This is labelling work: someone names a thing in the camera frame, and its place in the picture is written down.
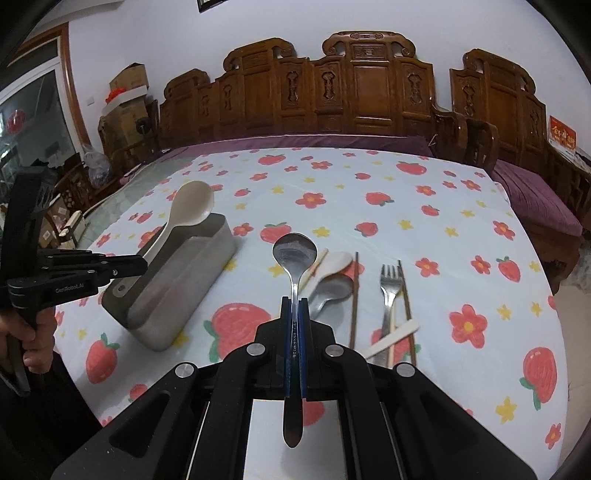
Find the person's left hand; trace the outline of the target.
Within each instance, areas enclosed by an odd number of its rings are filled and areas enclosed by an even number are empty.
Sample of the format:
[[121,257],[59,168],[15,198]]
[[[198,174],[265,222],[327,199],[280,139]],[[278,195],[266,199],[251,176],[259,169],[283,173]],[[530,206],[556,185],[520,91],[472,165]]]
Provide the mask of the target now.
[[32,328],[15,311],[1,313],[1,367],[12,369],[7,353],[7,337],[12,336],[22,342],[23,362],[31,373],[44,374],[50,370],[55,345],[54,334],[57,329],[55,308],[40,311]]

